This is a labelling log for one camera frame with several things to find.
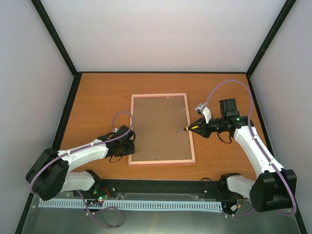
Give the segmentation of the yellow black flathead screwdriver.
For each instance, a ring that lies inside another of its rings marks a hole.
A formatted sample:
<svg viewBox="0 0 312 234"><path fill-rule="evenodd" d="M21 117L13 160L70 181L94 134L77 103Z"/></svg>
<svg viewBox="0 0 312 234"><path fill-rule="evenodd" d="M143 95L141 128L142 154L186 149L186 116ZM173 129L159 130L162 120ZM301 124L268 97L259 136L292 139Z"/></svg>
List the yellow black flathead screwdriver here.
<svg viewBox="0 0 312 234"><path fill-rule="evenodd" d="M182 132L182 131L190 131L190 130L197 129L197 128L198 128L198 125L196 125L196 126L187 126L184 129L182 129L182 130L176 131L176 133L179 133L179 132Z"/></svg>

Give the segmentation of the pink picture frame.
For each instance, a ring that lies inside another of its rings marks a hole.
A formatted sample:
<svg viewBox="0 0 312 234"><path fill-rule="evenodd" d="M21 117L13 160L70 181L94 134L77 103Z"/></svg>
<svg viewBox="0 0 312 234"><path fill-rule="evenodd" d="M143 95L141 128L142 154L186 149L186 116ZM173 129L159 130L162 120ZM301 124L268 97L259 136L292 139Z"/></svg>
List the pink picture frame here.
<svg viewBox="0 0 312 234"><path fill-rule="evenodd" d="M130 165L194 163L192 133L186 93L134 94L131 120L136 134L135 153Z"/></svg>

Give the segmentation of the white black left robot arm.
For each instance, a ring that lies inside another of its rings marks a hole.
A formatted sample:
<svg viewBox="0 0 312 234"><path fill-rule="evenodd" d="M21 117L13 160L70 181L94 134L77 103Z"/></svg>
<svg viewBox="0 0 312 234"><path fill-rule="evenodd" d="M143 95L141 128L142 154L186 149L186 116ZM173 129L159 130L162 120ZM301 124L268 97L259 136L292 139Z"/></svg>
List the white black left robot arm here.
<svg viewBox="0 0 312 234"><path fill-rule="evenodd" d="M74 172L74 169L91 161L133 154L135 138L134 131L123 125L73 149L44 150L25 176L31 193L39 195L44 201L59 193L76 190L97 196L101 192L101 178L93 170Z"/></svg>

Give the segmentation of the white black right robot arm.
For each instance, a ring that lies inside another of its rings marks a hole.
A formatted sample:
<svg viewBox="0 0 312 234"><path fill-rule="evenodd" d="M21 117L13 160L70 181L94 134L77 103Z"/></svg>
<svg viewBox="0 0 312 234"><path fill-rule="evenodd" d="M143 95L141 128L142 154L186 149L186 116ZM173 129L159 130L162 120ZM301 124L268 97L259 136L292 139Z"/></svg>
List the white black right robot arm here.
<svg viewBox="0 0 312 234"><path fill-rule="evenodd" d="M241 116L236 100L224 99L219 102L220 118L213 118L204 104L195 111L200 119L185 128L186 131L209 138L212 133L229 133L229 140L235 140L248 157L256 174L256 180L245 178L239 173L222 175L221 184L230 192L250 200L253 208L261 213L291 208L296 212L294 198L296 174L286 170L270 153L257 134L249 116Z"/></svg>

